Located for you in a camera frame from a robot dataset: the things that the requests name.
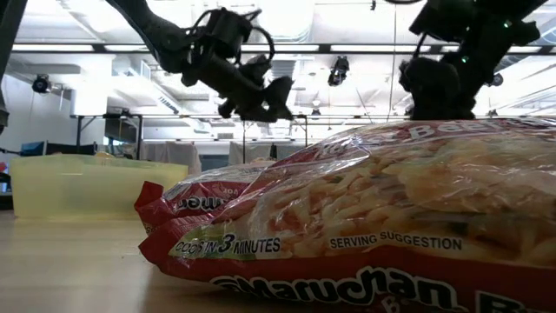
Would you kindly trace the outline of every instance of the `yellow plastic container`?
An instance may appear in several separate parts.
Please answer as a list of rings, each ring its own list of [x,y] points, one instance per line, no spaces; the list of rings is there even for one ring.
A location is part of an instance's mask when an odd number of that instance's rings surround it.
[[[14,209],[22,218],[137,219],[143,182],[169,189],[188,174],[177,164],[57,155],[10,162]]]

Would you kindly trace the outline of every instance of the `table surface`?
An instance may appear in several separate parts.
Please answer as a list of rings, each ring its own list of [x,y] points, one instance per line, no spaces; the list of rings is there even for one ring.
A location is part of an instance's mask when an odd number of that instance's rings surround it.
[[[139,221],[47,222],[0,212],[0,307],[10,313],[307,312],[162,274]]]

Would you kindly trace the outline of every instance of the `maruchan noodle bag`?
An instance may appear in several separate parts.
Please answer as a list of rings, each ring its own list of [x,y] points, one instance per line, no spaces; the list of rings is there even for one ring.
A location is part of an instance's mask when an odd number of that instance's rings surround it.
[[[371,312],[556,312],[556,120],[403,122],[275,163],[140,248],[167,274]]]
[[[166,192],[161,185],[145,182],[135,203],[136,211],[147,234],[172,218],[213,216],[273,163],[265,161],[207,170],[187,177]]]

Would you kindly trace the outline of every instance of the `wooden table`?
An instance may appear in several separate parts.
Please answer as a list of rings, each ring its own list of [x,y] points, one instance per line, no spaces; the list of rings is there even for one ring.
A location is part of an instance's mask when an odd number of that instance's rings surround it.
[[[0,311],[6,313],[306,312],[165,276],[140,254],[138,221],[45,222],[0,212]]]

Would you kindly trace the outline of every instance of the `maruchan logo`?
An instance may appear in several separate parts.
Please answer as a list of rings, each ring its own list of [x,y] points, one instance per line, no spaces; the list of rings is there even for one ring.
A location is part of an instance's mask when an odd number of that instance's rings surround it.
[[[187,199],[180,201],[179,209],[182,210],[203,210],[205,212],[212,212],[219,206],[226,203],[226,200],[215,196],[199,197],[191,196]]]
[[[368,306],[375,296],[390,294],[451,311],[468,311],[458,304],[456,290],[449,284],[426,279],[396,269],[366,267],[355,277],[341,280],[298,279],[293,282],[267,281],[255,277],[220,276],[211,283],[256,296],[303,302],[350,303]]]

